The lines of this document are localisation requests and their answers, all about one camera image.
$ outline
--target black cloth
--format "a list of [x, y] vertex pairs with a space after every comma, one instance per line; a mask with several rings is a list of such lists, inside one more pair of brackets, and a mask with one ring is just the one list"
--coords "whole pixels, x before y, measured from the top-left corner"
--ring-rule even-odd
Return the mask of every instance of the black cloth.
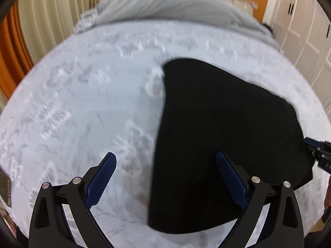
[[193, 59], [164, 65], [148, 224], [172, 234], [224, 224], [241, 212], [216, 167], [225, 151], [250, 176], [297, 189], [312, 179], [294, 108], [284, 99]]

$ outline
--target blue gripper pad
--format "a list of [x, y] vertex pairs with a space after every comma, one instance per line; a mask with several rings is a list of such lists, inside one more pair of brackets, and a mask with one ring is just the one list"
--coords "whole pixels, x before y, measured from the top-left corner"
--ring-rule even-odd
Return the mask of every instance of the blue gripper pad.
[[88, 209], [98, 204], [115, 169], [116, 156], [111, 153], [87, 187], [85, 205]]
[[248, 205], [247, 188], [222, 152], [216, 155], [216, 165], [235, 204], [245, 209]]

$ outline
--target orange curtain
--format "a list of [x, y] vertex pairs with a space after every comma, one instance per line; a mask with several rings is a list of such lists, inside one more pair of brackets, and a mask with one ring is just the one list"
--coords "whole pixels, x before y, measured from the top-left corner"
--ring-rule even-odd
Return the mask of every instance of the orange curtain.
[[16, 1], [0, 25], [0, 88], [7, 98], [32, 67], [20, 29]]

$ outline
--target smartphone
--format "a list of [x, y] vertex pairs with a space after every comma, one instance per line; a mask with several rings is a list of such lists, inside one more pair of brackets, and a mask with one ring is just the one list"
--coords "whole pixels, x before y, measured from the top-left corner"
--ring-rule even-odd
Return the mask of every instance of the smartphone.
[[8, 207], [11, 207], [10, 200], [11, 182], [9, 176], [0, 168], [0, 196]]

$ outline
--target wardrobe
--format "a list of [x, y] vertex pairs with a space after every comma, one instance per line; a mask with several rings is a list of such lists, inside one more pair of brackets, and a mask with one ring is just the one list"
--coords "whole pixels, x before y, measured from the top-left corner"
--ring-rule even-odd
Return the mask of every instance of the wardrobe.
[[331, 121], [331, 23], [317, 0], [276, 0], [271, 25], [284, 55], [314, 89]]

